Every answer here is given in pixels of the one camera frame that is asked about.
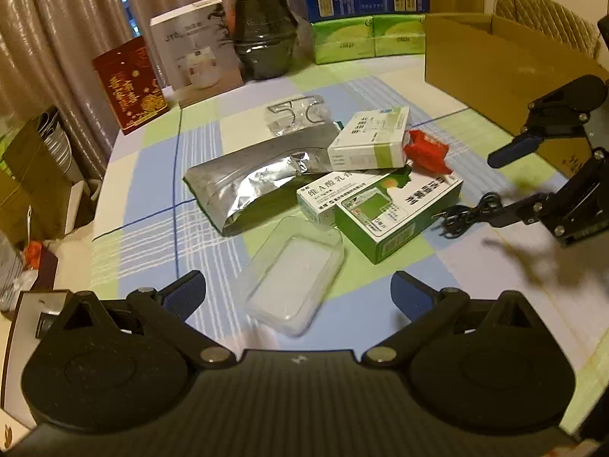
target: red wrapper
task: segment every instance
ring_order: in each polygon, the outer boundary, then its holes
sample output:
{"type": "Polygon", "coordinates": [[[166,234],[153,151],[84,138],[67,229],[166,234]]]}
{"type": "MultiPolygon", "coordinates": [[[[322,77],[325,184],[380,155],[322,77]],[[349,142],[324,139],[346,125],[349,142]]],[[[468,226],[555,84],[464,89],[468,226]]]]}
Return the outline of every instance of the red wrapper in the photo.
{"type": "Polygon", "coordinates": [[[438,141],[420,130],[410,131],[410,144],[404,146],[404,153],[415,163],[436,174],[452,174],[444,158],[450,146],[438,141]]]}

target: plaid tablecloth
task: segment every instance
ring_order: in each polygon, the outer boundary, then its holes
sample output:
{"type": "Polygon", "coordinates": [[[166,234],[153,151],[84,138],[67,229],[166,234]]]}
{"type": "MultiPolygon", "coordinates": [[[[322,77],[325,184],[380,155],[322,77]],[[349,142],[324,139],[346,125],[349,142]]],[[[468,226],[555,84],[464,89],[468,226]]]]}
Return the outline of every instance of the plaid tablecloth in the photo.
{"type": "MultiPolygon", "coordinates": [[[[600,251],[609,248],[606,238],[561,250],[540,224],[502,230],[480,224],[453,241],[431,227],[379,265],[345,239],[345,264],[302,337],[278,334],[239,309],[229,284],[279,217],[223,238],[198,209],[182,176],[191,166],[269,139],[264,106],[299,94],[320,94],[342,122],[357,111],[410,106],[412,126],[450,144],[448,164],[465,180],[462,199],[469,204],[490,190],[520,197],[557,190],[565,182],[536,155],[490,169],[486,156],[510,136],[427,85],[422,56],[310,66],[184,110],[174,108],[119,136],[97,208],[91,289],[104,299],[125,297],[142,286],[160,289],[199,269],[207,280],[207,299],[188,323],[237,354],[244,348],[352,348],[357,356],[407,323],[390,298],[396,270],[480,299],[518,290],[577,371],[576,396],[563,422],[573,429],[609,381],[609,356],[603,355],[609,352],[609,276],[600,251]]],[[[289,214],[302,217],[297,208],[289,214]]]]}

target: ribbed black surface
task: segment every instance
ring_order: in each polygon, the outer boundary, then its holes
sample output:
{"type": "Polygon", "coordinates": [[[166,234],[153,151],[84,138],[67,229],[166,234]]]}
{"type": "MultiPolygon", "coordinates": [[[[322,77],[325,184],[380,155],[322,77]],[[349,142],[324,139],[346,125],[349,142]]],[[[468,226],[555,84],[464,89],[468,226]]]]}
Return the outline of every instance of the ribbed black surface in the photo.
{"type": "Polygon", "coordinates": [[[10,455],[539,457],[568,443],[557,428],[491,437],[451,427],[421,409],[397,374],[363,368],[351,352],[250,351],[234,368],[200,375],[153,423],[95,436],[43,425],[10,455]]]}

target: orange object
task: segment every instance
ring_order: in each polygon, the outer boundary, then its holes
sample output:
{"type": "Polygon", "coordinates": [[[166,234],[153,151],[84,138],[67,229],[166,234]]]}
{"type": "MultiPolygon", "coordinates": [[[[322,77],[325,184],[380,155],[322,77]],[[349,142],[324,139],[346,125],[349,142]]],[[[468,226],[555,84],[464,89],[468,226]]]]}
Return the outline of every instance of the orange object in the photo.
{"type": "Polygon", "coordinates": [[[23,252],[26,264],[35,270],[40,269],[40,256],[42,254],[42,244],[40,242],[31,241],[27,244],[23,252]]]}
{"type": "Polygon", "coordinates": [[[452,174],[444,158],[450,146],[438,141],[420,130],[410,131],[410,144],[404,146],[404,153],[415,163],[436,174],[452,174]]]}

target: white and green box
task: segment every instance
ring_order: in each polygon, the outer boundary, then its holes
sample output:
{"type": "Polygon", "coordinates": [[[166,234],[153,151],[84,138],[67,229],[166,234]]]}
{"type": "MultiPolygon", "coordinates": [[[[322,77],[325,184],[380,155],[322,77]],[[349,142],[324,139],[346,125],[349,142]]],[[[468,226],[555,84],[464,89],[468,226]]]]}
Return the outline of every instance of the white and green box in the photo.
{"type": "Polygon", "coordinates": [[[425,15],[375,15],[375,55],[425,53],[425,15]]]}
{"type": "Polygon", "coordinates": [[[335,171],[402,168],[410,108],[386,108],[356,113],[328,147],[335,171]]]}
{"type": "Polygon", "coordinates": [[[377,264],[433,223],[432,215],[459,199],[463,181],[426,175],[410,165],[336,205],[336,227],[377,264]]]}
{"type": "Polygon", "coordinates": [[[312,27],[318,65],[375,56],[372,17],[317,22],[312,27]]]}
{"type": "Polygon", "coordinates": [[[341,199],[370,186],[390,172],[332,172],[297,190],[298,204],[313,223],[332,227],[334,207],[341,199]]]}

